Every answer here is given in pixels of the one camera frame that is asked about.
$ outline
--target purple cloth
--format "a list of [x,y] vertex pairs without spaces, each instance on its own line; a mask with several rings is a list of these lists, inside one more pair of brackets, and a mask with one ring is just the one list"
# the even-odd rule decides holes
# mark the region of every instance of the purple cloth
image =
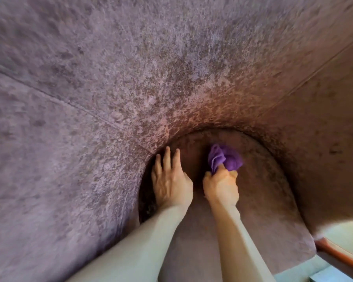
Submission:
[[220,164],[224,164],[229,171],[238,170],[243,165],[243,159],[234,149],[213,144],[208,155],[208,164],[214,174]]

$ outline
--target purple rag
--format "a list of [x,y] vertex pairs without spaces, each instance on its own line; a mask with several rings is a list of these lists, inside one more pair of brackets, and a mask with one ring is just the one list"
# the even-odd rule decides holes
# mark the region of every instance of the purple rag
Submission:
[[224,164],[229,171],[238,170],[243,165],[243,159],[234,149],[213,144],[208,155],[208,164],[214,174],[220,164]]

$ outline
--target person's right arm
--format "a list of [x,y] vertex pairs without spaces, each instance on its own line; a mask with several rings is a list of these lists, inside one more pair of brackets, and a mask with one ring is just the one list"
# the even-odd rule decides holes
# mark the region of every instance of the person's right arm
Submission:
[[217,226],[223,282],[275,282],[240,220],[237,175],[221,165],[215,175],[207,172],[203,180]]

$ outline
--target floor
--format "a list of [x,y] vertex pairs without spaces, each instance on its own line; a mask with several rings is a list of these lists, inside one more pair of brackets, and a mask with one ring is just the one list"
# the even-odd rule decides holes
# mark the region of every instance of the floor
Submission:
[[[353,221],[342,223],[327,231],[325,237],[353,253]],[[329,264],[318,256],[275,276],[277,282],[307,282],[309,276],[328,267]]]

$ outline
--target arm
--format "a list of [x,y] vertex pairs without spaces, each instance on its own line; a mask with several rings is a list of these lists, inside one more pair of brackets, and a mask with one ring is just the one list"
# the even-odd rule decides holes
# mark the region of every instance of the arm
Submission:
[[254,242],[240,220],[236,203],[239,199],[235,183],[238,173],[221,165],[212,176],[207,172],[204,193],[216,221],[224,282],[275,281]]
[[179,150],[172,169],[169,147],[163,169],[156,156],[152,181],[158,212],[68,282],[157,281],[171,238],[192,201],[193,184],[182,171]]

